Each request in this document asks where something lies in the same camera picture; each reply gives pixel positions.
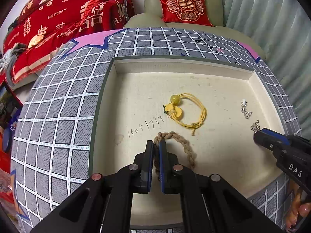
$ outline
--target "green armchair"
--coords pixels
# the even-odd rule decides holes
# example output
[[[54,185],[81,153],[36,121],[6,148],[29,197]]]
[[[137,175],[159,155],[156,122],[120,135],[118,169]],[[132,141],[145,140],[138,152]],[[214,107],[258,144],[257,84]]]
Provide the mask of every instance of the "green armchair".
[[[145,0],[144,13],[133,16],[124,28],[169,27],[204,31],[248,44],[263,60],[265,60],[266,56],[264,51],[250,37],[234,29],[224,27],[223,6],[221,0],[205,0],[205,6],[208,18],[214,27],[192,23],[165,23],[162,20],[163,12],[160,0]]]

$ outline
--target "checkered tablecloth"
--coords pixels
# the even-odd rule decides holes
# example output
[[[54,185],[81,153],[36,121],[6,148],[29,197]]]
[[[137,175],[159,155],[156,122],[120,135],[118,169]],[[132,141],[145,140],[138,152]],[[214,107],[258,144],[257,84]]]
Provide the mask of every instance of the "checkered tablecloth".
[[[263,60],[256,63],[234,40],[201,31],[151,27],[109,36],[107,49],[84,46],[64,56],[75,45],[68,42],[45,67],[15,132],[11,169],[16,169],[16,194],[26,215],[22,220],[27,232],[88,178],[95,107],[113,57],[189,56],[256,70],[271,91],[287,133],[300,134],[293,106],[271,70]],[[288,181],[282,174],[250,199],[280,227],[292,199],[286,194]],[[182,232],[182,228],[151,232]]]

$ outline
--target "red blanket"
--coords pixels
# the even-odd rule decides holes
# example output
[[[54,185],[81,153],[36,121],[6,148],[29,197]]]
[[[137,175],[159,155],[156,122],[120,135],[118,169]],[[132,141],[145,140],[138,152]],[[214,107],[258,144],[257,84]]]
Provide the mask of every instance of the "red blanket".
[[[3,46],[5,52],[15,43],[28,44],[38,33],[45,36],[18,58],[11,71],[13,82],[41,70],[60,46],[74,37],[122,29],[125,25],[122,4],[123,0],[50,0],[36,9],[8,35]],[[132,0],[128,0],[128,14],[134,15]]]

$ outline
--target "yellow hair tie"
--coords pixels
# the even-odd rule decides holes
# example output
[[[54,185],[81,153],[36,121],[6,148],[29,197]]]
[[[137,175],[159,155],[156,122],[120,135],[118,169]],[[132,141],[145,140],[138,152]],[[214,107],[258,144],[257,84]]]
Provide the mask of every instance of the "yellow hair tie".
[[[180,103],[181,98],[187,98],[191,101],[193,101],[196,105],[198,105],[201,109],[201,115],[200,115],[200,120],[195,123],[191,124],[185,124],[180,122],[177,118],[181,117],[182,115],[182,109],[177,107]],[[191,135],[194,136],[194,131],[203,124],[206,116],[207,116],[207,110],[203,106],[203,104],[200,102],[198,98],[196,98],[194,95],[189,94],[189,93],[182,93],[180,95],[172,95],[170,98],[171,103],[164,105],[164,113],[170,116],[176,123],[179,123],[181,126],[186,127],[187,129],[192,129]]]

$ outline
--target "curtain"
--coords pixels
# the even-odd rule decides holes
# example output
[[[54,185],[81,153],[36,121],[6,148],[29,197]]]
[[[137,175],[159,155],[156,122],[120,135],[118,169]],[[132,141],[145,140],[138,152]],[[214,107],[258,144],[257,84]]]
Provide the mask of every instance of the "curtain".
[[[311,21],[297,0],[222,0],[224,24],[266,53],[302,129],[311,138]]]

